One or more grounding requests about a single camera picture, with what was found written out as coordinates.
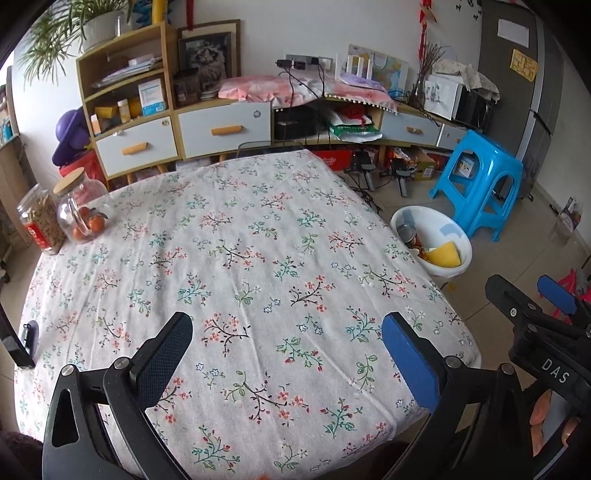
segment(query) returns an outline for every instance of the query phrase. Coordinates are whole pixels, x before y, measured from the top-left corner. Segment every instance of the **white tablecloth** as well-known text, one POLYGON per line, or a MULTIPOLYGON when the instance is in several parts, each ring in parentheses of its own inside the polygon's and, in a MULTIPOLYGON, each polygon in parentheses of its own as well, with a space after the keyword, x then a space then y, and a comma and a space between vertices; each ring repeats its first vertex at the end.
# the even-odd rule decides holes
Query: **white tablecloth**
MULTIPOLYGON (((171 173, 112 194, 116 224, 42 255, 15 372, 23 433, 43 439, 60 369, 132 356, 175 311, 193 340, 148 417, 192 478, 312 478, 420 414, 380 338, 400 311, 443 355, 480 356, 389 227, 307 151, 171 173)), ((137 472, 107 407, 123 465, 137 472)))

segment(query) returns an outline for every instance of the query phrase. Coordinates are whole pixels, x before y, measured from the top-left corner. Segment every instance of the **potted plant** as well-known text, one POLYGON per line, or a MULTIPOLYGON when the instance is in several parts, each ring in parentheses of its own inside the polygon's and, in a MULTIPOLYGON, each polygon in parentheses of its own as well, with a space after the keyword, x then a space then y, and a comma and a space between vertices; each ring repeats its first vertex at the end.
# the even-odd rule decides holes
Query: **potted plant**
POLYGON ((73 56, 70 48, 81 40, 81 51, 115 37, 118 16, 131 14, 134 0, 61 0, 53 4, 33 24, 27 37, 27 51, 21 58, 26 65, 24 79, 57 80, 63 63, 73 56))

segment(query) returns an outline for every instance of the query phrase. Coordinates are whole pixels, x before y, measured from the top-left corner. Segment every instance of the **blue gripper pad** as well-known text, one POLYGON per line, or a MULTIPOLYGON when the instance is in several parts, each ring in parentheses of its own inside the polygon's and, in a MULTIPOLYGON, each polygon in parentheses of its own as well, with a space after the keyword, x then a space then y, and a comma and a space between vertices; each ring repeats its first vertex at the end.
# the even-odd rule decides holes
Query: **blue gripper pad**
POLYGON ((440 379, 432 364, 442 360, 439 352, 429 340, 414 333, 398 312, 384 317, 382 340, 414 399, 420 406, 433 412, 439 403, 440 379))
POLYGON ((192 337, 191 318, 185 313, 177 312, 156 338, 144 343, 134 355, 134 359, 139 357, 144 347, 150 355, 144 366, 139 365, 141 370, 137 376, 136 398, 142 411, 159 402, 192 337))
POLYGON ((574 297, 548 275, 542 275, 538 279, 538 292, 565 315, 572 315, 577 311, 574 297))

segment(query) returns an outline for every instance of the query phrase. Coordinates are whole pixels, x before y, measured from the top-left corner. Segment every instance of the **purple hat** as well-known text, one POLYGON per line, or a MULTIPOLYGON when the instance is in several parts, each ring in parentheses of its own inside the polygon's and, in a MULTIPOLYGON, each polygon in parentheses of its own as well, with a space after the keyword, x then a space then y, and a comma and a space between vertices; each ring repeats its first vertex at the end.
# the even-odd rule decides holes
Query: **purple hat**
POLYGON ((56 123, 56 138, 60 144, 51 161, 56 167, 72 163, 76 155, 90 143, 90 135, 84 118, 84 110, 68 110, 56 123))

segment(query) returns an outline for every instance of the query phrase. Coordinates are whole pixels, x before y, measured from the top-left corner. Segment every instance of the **wall socket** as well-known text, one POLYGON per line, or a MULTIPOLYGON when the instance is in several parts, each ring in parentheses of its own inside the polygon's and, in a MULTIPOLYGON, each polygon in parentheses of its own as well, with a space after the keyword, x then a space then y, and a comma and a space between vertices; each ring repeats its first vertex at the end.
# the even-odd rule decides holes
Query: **wall socket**
POLYGON ((311 55, 291 55, 286 54, 286 60, 292 61, 303 61, 306 64, 306 70, 317 70, 318 67, 316 65, 312 65, 312 59, 317 58, 320 66, 324 69, 326 73, 332 73, 335 69, 335 61, 328 57, 316 57, 311 55))

